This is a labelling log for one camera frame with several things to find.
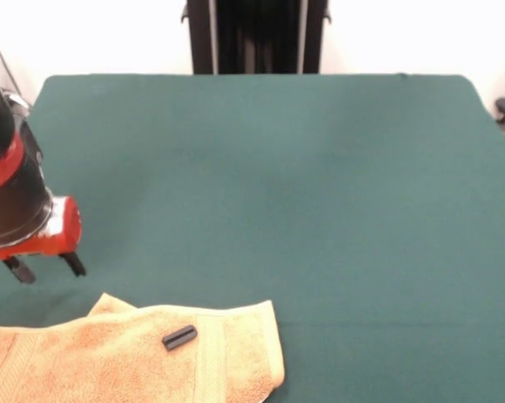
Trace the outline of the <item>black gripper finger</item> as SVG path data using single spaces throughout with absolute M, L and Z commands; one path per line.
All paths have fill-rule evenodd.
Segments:
M 68 264 L 76 277 L 86 276 L 85 265 L 81 262 L 76 251 L 62 254 L 62 259 Z
M 6 258 L 3 263 L 8 267 L 16 279 L 23 284 L 33 284 L 36 280 L 34 273 L 19 258 L 12 256 Z

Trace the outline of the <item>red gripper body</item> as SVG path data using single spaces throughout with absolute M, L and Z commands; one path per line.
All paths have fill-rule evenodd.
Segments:
M 0 260 L 13 256 L 42 254 L 59 256 L 77 250 L 81 239 L 81 215 L 71 196 L 54 196 L 46 224 L 21 243 L 0 248 Z

